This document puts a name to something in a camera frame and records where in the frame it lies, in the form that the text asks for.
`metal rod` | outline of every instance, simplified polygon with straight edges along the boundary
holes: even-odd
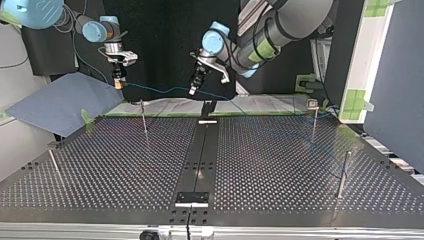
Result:
[[[343,169],[340,176],[340,183],[339,183],[339,189],[337,190],[337,198],[341,198],[343,194],[344,185],[346,182],[346,166],[349,164],[350,157],[352,156],[351,151],[347,151],[345,155],[345,160],[343,163]]]
[[[140,100],[140,107],[141,107],[141,116],[143,117],[144,132],[147,133],[147,124],[146,124],[146,117],[144,115],[144,102],[143,102],[143,99]]]
[[[58,166],[58,165],[57,165],[57,163],[56,163],[56,159],[55,159],[55,157],[54,157],[53,150],[49,149],[49,154],[50,154],[50,158],[51,158],[51,159],[52,159],[52,161],[53,161],[54,168],[56,169],[56,171],[58,171],[58,172],[59,172],[59,166]]]

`blue mat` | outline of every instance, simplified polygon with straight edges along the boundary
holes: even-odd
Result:
[[[121,91],[81,73],[67,74],[6,110],[20,121],[68,137],[90,118],[102,115],[123,100]]]

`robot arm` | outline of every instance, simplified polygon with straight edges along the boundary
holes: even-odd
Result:
[[[254,37],[242,47],[228,38],[229,28],[218,22],[212,23],[203,36],[202,49],[198,54],[192,54],[197,60],[197,67],[191,79],[191,95],[202,86],[204,77],[211,69],[223,73],[222,83],[230,81],[225,66],[217,63],[217,59],[239,75],[250,78],[261,63],[273,60],[282,47],[291,41],[307,37],[317,29],[333,4],[333,0],[267,2],[273,9],[263,16],[264,26],[259,31],[254,31]]]
[[[133,65],[137,54],[124,51],[122,46],[120,25],[115,16],[102,16],[95,21],[83,14],[69,9],[64,0],[0,0],[0,10],[32,29],[46,29],[61,26],[64,29],[74,29],[84,35],[90,42],[104,43],[105,52],[101,52],[114,66],[112,76],[115,88],[122,89],[126,82],[125,67]]]

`black wire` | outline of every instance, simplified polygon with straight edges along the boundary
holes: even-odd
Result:
[[[29,57],[27,56],[25,58],[25,60],[23,60],[20,63],[14,64],[14,65],[10,65],[10,66],[0,66],[0,69],[8,69],[8,68],[14,68],[14,67],[22,66],[22,65],[24,65],[28,61],[28,59],[29,59]]]
[[[324,89],[325,96],[328,99],[328,102],[330,103],[330,106],[334,106],[333,101],[331,101],[330,96],[328,95],[327,88],[325,87],[325,83],[323,82],[324,81],[324,76],[322,76],[321,68],[320,68],[320,64],[319,64],[318,39],[316,39],[316,38],[315,38],[315,54],[317,55],[318,74],[319,74],[319,77],[321,79],[321,81],[319,81],[318,79],[317,79],[317,81],[321,83],[322,88]],[[336,113],[337,117],[339,117],[339,113],[336,111],[335,108],[333,108],[333,109],[334,109],[334,112]]]

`perforated metal table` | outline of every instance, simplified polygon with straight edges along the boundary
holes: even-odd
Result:
[[[424,228],[424,188],[335,119],[152,118],[147,126],[146,134],[140,118],[102,119],[54,152],[60,171],[48,154],[23,166],[0,183],[0,222]],[[176,208],[179,192],[207,192],[209,207]]]

